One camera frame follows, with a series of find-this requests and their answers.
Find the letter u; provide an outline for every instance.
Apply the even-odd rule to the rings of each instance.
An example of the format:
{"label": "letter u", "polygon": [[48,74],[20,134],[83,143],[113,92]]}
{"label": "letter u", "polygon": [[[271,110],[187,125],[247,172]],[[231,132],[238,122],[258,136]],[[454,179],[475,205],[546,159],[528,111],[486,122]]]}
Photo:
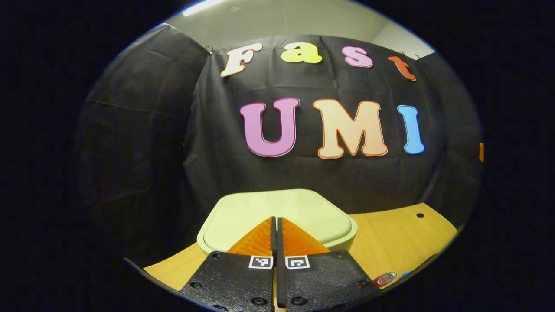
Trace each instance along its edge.
{"label": "letter u", "polygon": [[246,145],[256,155],[279,157],[287,154],[295,145],[295,108],[300,105],[297,98],[283,98],[274,102],[274,108],[280,112],[281,138],[268,142],[262,134],[262,112],[264,103],[251,103],[241,107],[240,113],[245,120]]}

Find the ceiling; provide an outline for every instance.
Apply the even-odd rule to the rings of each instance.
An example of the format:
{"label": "ceiling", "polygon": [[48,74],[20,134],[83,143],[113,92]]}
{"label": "ceiling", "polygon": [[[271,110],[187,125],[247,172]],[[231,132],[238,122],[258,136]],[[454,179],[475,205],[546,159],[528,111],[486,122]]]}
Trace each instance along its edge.
{"label": "ceiling", "polygon": [[225,0],[166,22],[215,49],[250,39],[320,34],[371,42],[389,19],[348,0]]}

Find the black cloth backdrop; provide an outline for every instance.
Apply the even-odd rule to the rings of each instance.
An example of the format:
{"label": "black cloth backdrop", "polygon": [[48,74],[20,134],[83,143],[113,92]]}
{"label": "black cloth backdrop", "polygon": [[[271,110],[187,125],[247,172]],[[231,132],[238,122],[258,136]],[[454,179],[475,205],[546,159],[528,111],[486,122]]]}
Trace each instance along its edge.
{"label": "black cloth backdrop", "polygon": [[[220,76],[227,51],[258,42],[263,48],[244,71]],[[316,45],[322,61],[283,61],[284,46],[292,42]],[[344,46],[363,48],[374,66],[350,66]],[[417,80],[406,79],[390,56],[406,62]],[[300,99],[295,146],[277,158],[255,155],[246,145],[239,109],[264,102],[264,137],[278,140],[273,103],[285,97]],[[355,156],[319,158],[322,120],[312,104],[324,98],[337,99],[352,117],[361,101],[378,102],[388,153],[367,157],[359,148]],[[420,154],[403,149],[399,105],[418,110],[426,148]],[[142,36],[106,69],[77,129],[84,202],[107,241],[141,267],[195,242],[217,201],[238,192],[310,189],[348,214],[425,202],[461,229],[480,185],[479,142],[470,96],[437,53],[413,60],[353,39],[295,35],[209,54],[167,24]]]}

